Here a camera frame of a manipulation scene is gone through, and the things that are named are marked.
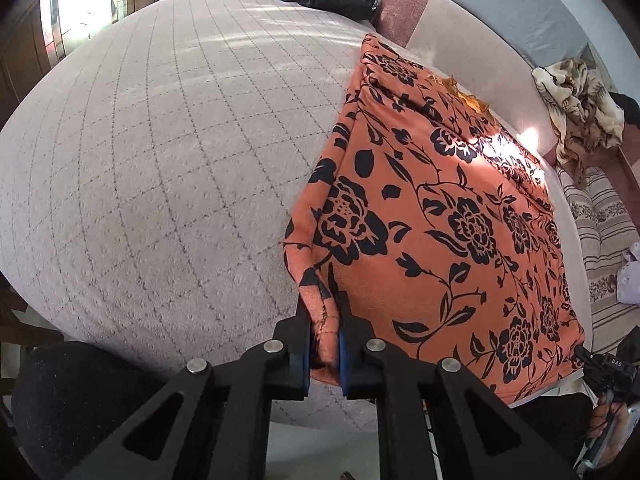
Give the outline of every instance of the orange floral fabric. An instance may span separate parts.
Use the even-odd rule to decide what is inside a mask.
[[[492,122],[367,34],[284,241],[316,378],[337,376],[339,290],[376,336],[425,361],[456,357],[505,402],[578,367],[542,170]]]

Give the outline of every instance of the striped cushion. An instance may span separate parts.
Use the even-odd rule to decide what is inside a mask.
[[[640,240],[625,206],[599,168],[587,170],[587,185],[576,189],[574,181],[558,167],[574,216],[587,271],[593,315],[593,351],[610,351],[636,325],[640,308],[618,303],[616,280],[625,263],[622,251]]]

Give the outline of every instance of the white plush toy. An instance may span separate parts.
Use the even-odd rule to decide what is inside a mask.
[[[618,271],[618,301],[640,303],[640,242],[622,253],[626,264]]]

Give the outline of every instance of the person's leg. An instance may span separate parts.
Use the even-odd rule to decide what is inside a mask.
[[[35,349],[12,395],[31,467],[42,480],[62,478],[161,387],[153,374],[86,343]]]
[[[513,409],[567,462],[574,464],[582,450],[593,411],[583,394],[537,399]]]

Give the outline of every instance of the grid stitching pattern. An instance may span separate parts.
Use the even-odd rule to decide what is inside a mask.
[[[75,51],[0,133],[0,269],[44,317],[162,373],[293,313],[282,236],[365,29],[277,0],[161,0]],[[367,429],[320,385],[274,420]]]

